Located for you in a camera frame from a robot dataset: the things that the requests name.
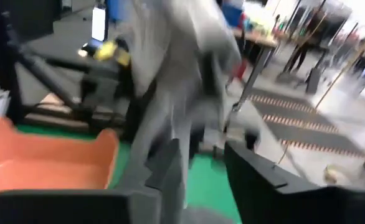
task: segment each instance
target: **table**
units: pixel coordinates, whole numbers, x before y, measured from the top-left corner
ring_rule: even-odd
[[[242,37],[242,29],[233,28],[232,29],[235,37]],[[261,50],[258,56],[258,60],[256,61],[252,73],[250,74],[249,79],[245,84],[245,88],[239,98],[239,101],[234,105],[234,111],[240,110],[242,105],[245,103],[246,99],[250,95],[252,87],[255,83],[260,72],[263,70],[264,65],[267,62],[268,56],[270,53],[277,48],[278,41],[275,39],[265,38],[261,35],[253,34],[251,32],[245,33],[245,40],[251,41],[259,46],[261,46]]]

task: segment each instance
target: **person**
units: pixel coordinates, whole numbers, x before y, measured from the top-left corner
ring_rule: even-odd
[[[313,14],[314,15],[312,16],[310,22],[306,27],[306,35],[310,35],[315,31],[318,24],[320,23],[321,15],[323,14],[323,12],[318,8],[316,8],[313,10]],[[306,59],[307,51],[309,51],[312,48],[312,46],[314,46],[315,44],[319,44],[320,42],[321,40],[319,39],[319,37],[310,37],[310,39],[307,40],[300,48],[299,45],[297,45],[294,50],[294,52],[296,53],[293,55],[288,71],[291,72],[293,70],[293,67],[295,66],[296,61],[298,59],[299,63],[294,72],[299,71],[300,67],[303,65],[303,62]]]

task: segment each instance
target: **orange tray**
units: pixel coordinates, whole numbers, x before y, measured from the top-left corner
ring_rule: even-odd
[[[94,141],[23,134],[0,118],[0,191],[105,189],[111,181],[118,139],[110,129]]]

